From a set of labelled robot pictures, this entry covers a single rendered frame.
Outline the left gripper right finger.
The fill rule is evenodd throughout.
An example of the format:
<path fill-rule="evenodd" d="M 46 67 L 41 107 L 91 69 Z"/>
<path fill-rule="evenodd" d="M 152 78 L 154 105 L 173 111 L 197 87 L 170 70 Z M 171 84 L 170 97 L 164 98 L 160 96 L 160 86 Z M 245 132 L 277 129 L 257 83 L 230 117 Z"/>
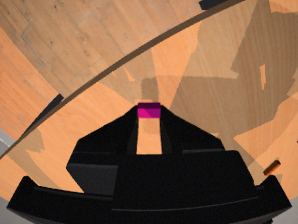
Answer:
<path fill-rule="evenodd" d="M 160 108 L 162 154 L 226 151 L 219 138 L 176 116 L 164 105 Z"/>

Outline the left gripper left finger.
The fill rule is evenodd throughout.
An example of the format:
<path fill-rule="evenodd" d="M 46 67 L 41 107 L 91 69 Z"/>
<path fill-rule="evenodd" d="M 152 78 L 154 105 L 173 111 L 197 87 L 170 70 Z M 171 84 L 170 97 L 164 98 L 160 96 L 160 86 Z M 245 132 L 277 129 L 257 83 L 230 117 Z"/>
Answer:
<path fill-rule="evenodd" d="M 73 152 L 96 151 L 137 154 L 138 131 L 138 105 L 134 105 L 124 115 L 80 138 Z"/>

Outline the orange rod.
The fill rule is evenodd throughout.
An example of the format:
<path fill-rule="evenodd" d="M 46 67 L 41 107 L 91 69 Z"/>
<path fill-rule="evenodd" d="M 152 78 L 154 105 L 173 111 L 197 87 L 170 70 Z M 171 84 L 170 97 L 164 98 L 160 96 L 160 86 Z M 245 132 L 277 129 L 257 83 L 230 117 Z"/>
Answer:
<path fill-rule="evenodd" d="M 268 168 L 266 168 L 263 173 L 265 176 L 270 175 L 275 169 L 281 165 L 279 160 L 275 160 Z"/>

